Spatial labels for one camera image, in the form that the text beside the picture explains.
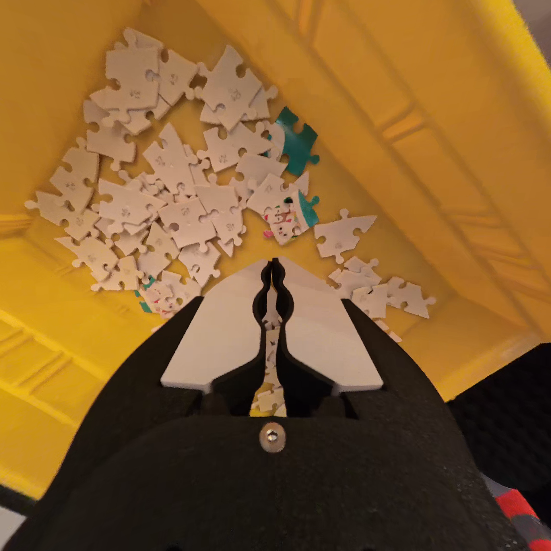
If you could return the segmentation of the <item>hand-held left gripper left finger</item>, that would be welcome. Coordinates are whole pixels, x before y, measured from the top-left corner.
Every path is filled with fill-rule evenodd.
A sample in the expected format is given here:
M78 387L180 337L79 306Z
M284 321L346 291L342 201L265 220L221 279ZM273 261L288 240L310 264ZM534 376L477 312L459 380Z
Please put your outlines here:
M167 389L218 395L251 407L265 378L267 294L272 261L224 278L201 299L164 373Z

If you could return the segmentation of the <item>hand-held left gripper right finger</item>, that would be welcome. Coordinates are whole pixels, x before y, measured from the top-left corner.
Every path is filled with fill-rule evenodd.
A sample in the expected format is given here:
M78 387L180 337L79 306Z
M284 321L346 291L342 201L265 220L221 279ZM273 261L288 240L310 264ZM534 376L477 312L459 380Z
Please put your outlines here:
M278 257L275 290L282 318L276 367L287 410L317 410L326 398L382 389L375 363L332 287Z

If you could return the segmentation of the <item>yellow plastic bin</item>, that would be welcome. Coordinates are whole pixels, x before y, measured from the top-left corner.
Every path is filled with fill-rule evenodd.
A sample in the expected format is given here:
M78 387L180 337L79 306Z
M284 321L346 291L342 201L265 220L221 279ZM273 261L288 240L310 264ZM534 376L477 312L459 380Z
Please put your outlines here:
M318 134L322 222L434 296L391 331L445 401L550 341L550 70L524 1L1 1L1 484L39 499L107 380L160 322L90 290L24 203L88 129L133 28L212 68L227 44Z

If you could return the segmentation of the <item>pile of puzzle pieces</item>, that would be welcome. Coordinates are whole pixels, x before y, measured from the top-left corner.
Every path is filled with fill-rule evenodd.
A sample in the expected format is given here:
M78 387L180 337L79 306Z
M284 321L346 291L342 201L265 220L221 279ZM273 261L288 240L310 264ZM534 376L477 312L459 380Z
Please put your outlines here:
M275 123L269 121L268 100L277 89L265 90L249 72L236 74L242 59L230 46L211 73L170 50L162 60L162 43L132 29L125 30L128 45L117 44L107 53L107 76L128 78L128 92L142 99L129 107L124 120L115 117L113 127L107 104L99 94L83 105L87 123L99 126L79 138L51 183L59 194L36 192L36 200L25 203L49 222L62 225L66 235L56 241L73 254L73 266L86 265L95 283L93 292L132 291L141 298L147 313L164 319L183 312L183 334L204 297L211 278L218 278L221 250L231 257L246 233L243 211L262 217L265 237L279 246L296 241L313 229L323 258L343 263L342 252L352 251L359 235L373 225L376 216L364 212L352 217L340 210L340 219L320 223L311 191L306 162L317 163L310 154L316 139L304 126L295 134L295 115L286 107ZM267 294L265 378L251 407L228 407L245 415L250 408L262 411L285 407L283 388L277 376L276 358L282 318L276 308L275 259L272 284ZM421 288L393 277L388 282L374 272L377 259L369 263L352 257L345 269L330 278L355 328L380 374L391 367L389 356L375 354L378 345L399 342L393 332L388 338L382 322L388 305L428 318ZM383 394L382 389L348 392Z

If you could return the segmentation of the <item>black quilted pad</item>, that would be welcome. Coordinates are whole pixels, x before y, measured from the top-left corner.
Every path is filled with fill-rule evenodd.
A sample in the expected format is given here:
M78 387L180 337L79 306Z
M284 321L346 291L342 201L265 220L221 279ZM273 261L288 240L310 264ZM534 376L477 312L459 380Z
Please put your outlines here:
M447 403L478 469L522 491L550 483L550 344Z

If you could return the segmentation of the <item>red plastic object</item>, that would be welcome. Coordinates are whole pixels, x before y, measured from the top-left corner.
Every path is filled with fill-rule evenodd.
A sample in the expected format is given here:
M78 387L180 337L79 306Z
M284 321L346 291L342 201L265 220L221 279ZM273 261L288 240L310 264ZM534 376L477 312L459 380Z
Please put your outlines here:
M526 541L529 550L550 550L550 528L543 523L523 495L492 479L484 479L501 511Z

